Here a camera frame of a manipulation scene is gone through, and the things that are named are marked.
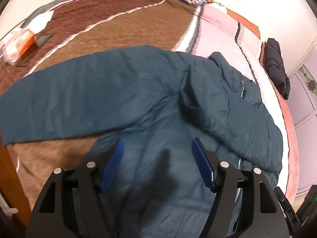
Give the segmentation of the orange plastic packet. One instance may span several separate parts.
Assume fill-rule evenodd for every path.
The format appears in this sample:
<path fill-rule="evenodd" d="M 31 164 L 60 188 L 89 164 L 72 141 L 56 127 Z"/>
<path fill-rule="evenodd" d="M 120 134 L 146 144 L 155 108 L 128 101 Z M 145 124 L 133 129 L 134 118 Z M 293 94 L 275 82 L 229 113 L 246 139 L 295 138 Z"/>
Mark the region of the orange plastic packet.
<path fill-rule="evenodd" d="M 35 34 L 29 29 L 18 28 L 11 31 L 2 48 L 4 61 L 9 65 L 15 64 L 34 42 Z"/>

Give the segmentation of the teal puffer jacket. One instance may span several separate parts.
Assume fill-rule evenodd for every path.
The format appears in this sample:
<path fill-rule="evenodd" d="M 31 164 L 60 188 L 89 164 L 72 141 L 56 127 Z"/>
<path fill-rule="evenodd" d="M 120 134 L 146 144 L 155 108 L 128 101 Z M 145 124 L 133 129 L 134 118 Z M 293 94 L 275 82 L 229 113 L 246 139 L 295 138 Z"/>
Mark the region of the teal puffer jacket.
<path fill-rule="evenodd" d="M 135 46 L 85 55 L 33 73 L 1 95 L 6 145 L 98 134 L 89 159 L 117 139 L 125 153 L 103 194 L 119 237 L 198 237 L 215 195 L 191 153 L 264 171 L 276 186 L 283 138 L 259 86 L 209 58 Z"/>

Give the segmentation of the folded black jacket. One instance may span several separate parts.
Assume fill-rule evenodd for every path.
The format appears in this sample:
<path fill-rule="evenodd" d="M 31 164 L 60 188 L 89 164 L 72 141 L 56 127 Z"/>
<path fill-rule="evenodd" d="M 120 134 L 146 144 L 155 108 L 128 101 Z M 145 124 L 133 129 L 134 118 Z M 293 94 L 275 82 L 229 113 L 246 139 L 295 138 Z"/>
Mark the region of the folded black jacket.
<path fill-rule="evenodd" d="M 291 90 L 290 79 L 286 74 L 281 48 L 277 40 L 268 38 L 261 45 L 259 61 L 280 95 L 288 100 Z"/>

